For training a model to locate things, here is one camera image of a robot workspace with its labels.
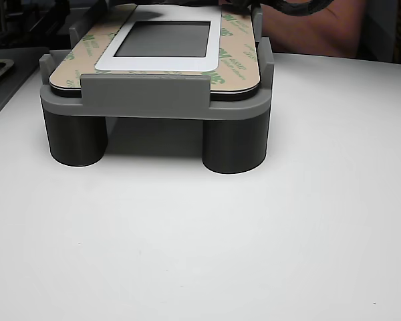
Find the grey blue-padded gripper finger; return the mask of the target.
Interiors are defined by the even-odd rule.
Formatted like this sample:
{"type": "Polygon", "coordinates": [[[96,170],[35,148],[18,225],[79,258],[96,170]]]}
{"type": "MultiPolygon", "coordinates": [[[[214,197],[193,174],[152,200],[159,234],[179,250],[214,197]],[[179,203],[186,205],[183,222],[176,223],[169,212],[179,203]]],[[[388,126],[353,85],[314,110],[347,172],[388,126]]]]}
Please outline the grey blue-padded gripper finger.
{"type": "Polygon", "coordinates": [[[224,5],[231,12],[242,16],[251,14],[250,6],[252,3],[252,0],[220,0],[220,5],[224,5]]]}

